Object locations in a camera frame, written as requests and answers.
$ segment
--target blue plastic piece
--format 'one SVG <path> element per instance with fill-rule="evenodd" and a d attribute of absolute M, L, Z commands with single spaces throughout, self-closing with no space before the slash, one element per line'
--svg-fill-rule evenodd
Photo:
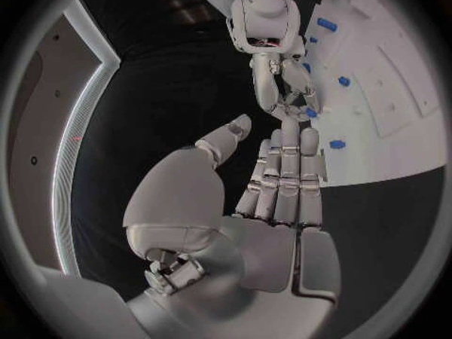
<path fill-rule="evenodd" d="M 310 65 L 308 63 L 303 63 L 303 67 L 306 68 L 306 70 L 309 72 L 310 74 Z"/>
<path fill-rule="evenodd" d="M 346 145 L 347 144 L 344 141 L 341 141 L 340 139 L 330 142 L 330 147 L 332 149 L 342 149 L 345 148 Z"/>
<path fill-rule="evenodd" d="M 329 21 L 327 19 L 323 19 L 322 17 L 317 19 L 317 25 L 322 26 L 325 29 L 331 30 L 332 32 L 335 32 L 337 30 L 336 24 L 332 23 L 331 21 Z"/>
<path fill-rule="evenodd" d="M 306 113 L 306 115 L 309 117 L 309 118 L 315 118 L 315 117 L 317 117 L 317 113 L 316 113 L 316 111 L 314 111 L 314 110 L 312 110 L 311 108 L 306 108 L 306 111 L 304 111 L 304 113 Z"/>
<path fill-rule="evenodd" d="M 338 79 L 339 83 L 341 85 L 344 85 L 345 87 L 348 87 L 350 85 L 350 79 L 349 78 L 345 78 L 345 77 L 340 77 Z"/>

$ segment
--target white robot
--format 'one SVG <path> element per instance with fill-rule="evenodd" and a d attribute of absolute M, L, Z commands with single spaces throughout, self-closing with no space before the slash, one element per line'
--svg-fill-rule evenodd
<path fill-rule="evenodd" d="M 124 227 L 132 250 L 150 261 L 151 288 L 129 304 L 156 337 L 255 337 L 254 325 L 264 328 L 260 337 L 310 337 L 337 304 L 341 275 L 333 239 L 321 231 L 319 180 L 326 171 L 319 134 L 299 128 L 321 107 L 300 61 L 298 8 L 291 0 L 208 1 L 226 16 L 237 50 L 252 54 L 258 104 L 282 126 L 261 143 L 232 216 L 223 216 L 215 168 L 249 135 L 246 115 L 173 152 L 146 175 Z M 290 86 L 287 96 L 275 75 Z M 292 105 L 300 95 L 306 105 Z M 156 319 L 163 317 L 159 310 L 166 319 Z M 274 315 L 306 320 L 304 335 L 280 318 L 275 323 Z"/>

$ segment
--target humanoid robot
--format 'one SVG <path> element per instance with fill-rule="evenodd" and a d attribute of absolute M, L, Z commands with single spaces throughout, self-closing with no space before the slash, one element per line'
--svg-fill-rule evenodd
<path fill-rule="evenodd" d="M 130 307 L 158 337 L 254 337 L 254 325 L 267 328 L 260 330 L 267 337 L 310 337 L 337 304 L 341 278 L 334 241 L 321 231 L 319 180 L 327 174 L 319 134 L 299 126 L 321 107 L 301 64 L 298 8 L 291 0 L 208 1 L 226 16 L 236 49 L 252 55 L 258 104 L 281 120 L 281 129 L 262 141 L 231 216 L 223 216 L 215 169 L 249 135 L 246 115 L 173 152 L 146 175 L 124 227 L 132 250 L 150 261 L 151 288 Z M 277 75 L 290 87 L 286 96 Z M 155 319 L 159 310 L 168 318 Z M 305 335 L 290 324 L 282 333 L 275 315 L 287 323 L 306 320 Z"/>

